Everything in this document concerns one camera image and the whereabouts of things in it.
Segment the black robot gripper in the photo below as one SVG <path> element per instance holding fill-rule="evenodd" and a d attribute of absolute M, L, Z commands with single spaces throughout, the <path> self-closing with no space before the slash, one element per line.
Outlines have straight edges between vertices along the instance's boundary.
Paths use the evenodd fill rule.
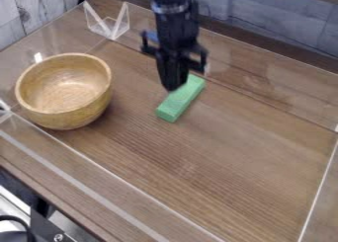
<path fill-rule="evenodd" d="M 198 42 L 198 2 L 152 0 L 151 9 L 156 29 L 140 33 L 141 52 L 156 57 L 162 84 L 171 92 L 184 85 L 188 68 L 200 73 L 206 70 L 208 51 Z"/>

